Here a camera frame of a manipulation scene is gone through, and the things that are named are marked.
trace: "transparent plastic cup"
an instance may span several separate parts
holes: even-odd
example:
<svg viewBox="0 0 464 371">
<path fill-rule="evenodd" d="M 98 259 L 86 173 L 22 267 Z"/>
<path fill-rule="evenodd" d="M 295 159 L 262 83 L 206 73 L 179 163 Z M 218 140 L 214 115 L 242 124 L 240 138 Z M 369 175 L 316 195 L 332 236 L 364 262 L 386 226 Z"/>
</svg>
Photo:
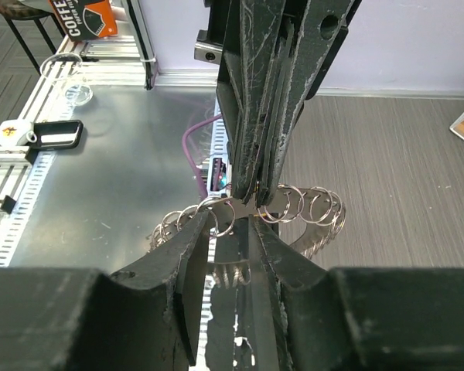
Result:
<svg viewBox="0 0 464 371">
<path fill-rule="evenodd" d="M 91 100 L 93 91 L 81 70 L 82 66 L 83 60 L 77 54 L 59 53 L 46 59 L 39 71 L 68 103 L 83 106 Z"/>
</svg>

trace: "black phone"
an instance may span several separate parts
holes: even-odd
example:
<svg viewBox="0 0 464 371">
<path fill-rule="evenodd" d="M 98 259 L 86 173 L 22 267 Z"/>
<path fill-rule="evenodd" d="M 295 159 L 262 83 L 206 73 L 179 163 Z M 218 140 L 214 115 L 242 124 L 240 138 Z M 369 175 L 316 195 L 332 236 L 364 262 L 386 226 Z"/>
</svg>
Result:
<svg viewBox="0 0 464 371">
<path fill-rule="evenodd" d="M 44 151 L 48 149 L 70 149 L 79 144 L 84 125 L 79 120 L 39 122 L 34 124 L 37 141 L 29 147 Z"/>
</svg>

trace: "round hole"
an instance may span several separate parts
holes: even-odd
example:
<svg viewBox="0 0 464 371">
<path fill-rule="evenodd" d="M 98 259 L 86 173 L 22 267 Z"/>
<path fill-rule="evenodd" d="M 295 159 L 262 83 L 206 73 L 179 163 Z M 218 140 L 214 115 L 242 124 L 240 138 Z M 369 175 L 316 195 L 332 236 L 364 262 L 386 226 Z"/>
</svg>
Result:
<svg viewBox="0 0 464 371">
<path fill-rule="evenodd" d="M 319 31 L 321 36 L 325 40 L 330 40 L 333 37 L 333 34 L 337 30 L 337 26 L 339 25 L 339 19 L 335 17 L 333 14 L 326 16 L 322 20 L 322 24 L 319 25 Z"/>
<path fill-rule="evenodd" d="M 204 57 L 206 60 L 215 60 L 215 55 L 213 53 L 206 53 Z"/>
</svg>

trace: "metal sheet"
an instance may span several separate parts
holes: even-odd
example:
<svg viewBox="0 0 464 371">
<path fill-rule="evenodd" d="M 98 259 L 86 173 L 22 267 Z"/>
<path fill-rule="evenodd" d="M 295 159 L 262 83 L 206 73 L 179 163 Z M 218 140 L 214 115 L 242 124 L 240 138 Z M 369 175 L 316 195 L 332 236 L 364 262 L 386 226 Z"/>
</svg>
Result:
<svg viewBox="0 0 464 371">
<path fill-rule="evenodd" d="M 74 112 L 81 143 L 58 152 L 11 266 L 116 271 L 146 252 L 168 211 L 198 200 L 181 137 L 213 115 L 214 89 L 93 90 Z"/>
</svg>

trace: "screw hole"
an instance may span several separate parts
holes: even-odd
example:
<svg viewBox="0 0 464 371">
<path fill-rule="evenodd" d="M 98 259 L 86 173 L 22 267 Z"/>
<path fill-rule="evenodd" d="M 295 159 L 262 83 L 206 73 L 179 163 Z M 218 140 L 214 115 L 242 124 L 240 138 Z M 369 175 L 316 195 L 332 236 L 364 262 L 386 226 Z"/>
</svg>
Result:
<svg viewBox="0 0 464 371">
<path fill-rule="evenodd" d="M 339 25 L 339 19 L 333 14 L 326 16 L 321 25 L 319 25 L 319 32 L 321 33 L 322 39 L 330 40 L 333 37 L 333 34 L 337 30 Z"/>
</svg>

